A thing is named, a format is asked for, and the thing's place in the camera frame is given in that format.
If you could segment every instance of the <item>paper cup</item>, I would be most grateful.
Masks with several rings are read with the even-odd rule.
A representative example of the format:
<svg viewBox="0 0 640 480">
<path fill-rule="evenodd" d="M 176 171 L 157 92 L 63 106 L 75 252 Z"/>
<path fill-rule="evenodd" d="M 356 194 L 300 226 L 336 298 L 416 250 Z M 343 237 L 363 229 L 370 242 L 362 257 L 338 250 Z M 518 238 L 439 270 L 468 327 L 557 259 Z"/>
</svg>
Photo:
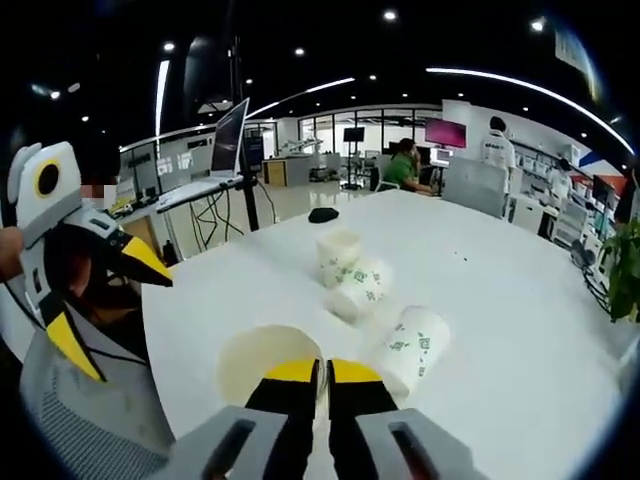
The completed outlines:
<svg viewBox="0 0 640 480">
<path fill-rule="evenodd" d="M 264 375 L 282 363 L 319 358 L 318 389 L 323 387 L 324 361 L 320 347 L 293 327 L 269 325 L 232 338 L 218 358 L 216 379 L 220 395 L 231 405 L 244 407 Z"/>
<path fill-rule="evenodd" d="M 380 260 L 362 258 L 347 271 L 342 283 L 331 290 L 329 311 L 347 322 L 368 314 L 391 288 L 391 269 Z"/>
<path fill-rule="evenodd" d="M 444 318 L 426 307 L 407 307 L 369 363 L 383 378 L 389 393 L 404 400 L 436 364 L 451 342 Z"/>
<path fill-rule="evenodd" d="M 337 230 L 316 242 L 318 275 L 327 288 L 342 283 L 342 279 L 360 257 L 360 236 L 349 230 Z"/>
</svg>

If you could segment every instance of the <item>laptop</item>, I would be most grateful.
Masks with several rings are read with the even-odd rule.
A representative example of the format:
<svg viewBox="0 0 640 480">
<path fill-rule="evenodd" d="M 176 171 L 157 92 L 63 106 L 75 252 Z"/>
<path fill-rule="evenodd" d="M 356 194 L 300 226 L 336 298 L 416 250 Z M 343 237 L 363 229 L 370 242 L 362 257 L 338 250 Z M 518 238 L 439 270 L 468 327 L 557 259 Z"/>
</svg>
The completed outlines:
<svg viewBox="0 0 640 480">
<path fill-rule="evenodd" d="M 240 147 L 248 109 L 247 98 L 218 120 L 211 155 L 211 181 L 224 183 L 240 177 Z"/>
</svg>

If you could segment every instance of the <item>floor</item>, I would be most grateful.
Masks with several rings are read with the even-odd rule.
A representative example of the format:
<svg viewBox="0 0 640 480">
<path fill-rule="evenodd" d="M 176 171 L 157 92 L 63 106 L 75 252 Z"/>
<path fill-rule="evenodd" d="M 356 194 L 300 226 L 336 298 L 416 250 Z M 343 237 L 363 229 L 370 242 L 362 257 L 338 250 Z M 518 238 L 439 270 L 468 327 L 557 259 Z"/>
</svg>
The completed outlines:
<svg viewBox="0 0 640 480">
<path fill-rule="evenodd" d="M 332 207 L 340 203 L 348 202 L 362 195 L 368 195 L 369 189 L 342 190 L 339 182 L 311 183 L 303 187 L 271 187 L 265 185 L 263 190 L 260 185 L 254 188 L 256 197 L 256 209 L 260 228 L 268 227 L 274 223 L 274 213 L 271 203 L 266 195 L 273 201 L 275 207 L 275 223 L 287 220 L 298 215 L 306 215 L 316 207 Z M 215 248 L 225 242 L 225 238 L 233 241 L 240 236 L 240 233 L 227 228 L 220 218 L 227 219 L 227 208 L 230 211 L 230 225 L 240 231 L 249 232 L 249 221 L 247 218 L 244 194 L 238 191 L 229 192 L 229 200 L 226 195 L 222 195 L 216 202 L 218 209 L 217 226 L 213 223 L 213 214 L 208 209 L 207 199 L 193 202 L 191 205 L 183 205 L 169 212 L 171 223 L 178 241 L 178 245 L 185 258 L 197 255 L 204 250 L 205 240 L 214 231 L 208 248 Z M 196 216 L 200 216 L 200 222 L 192 221 L 192 211 Z"/>
</svg>

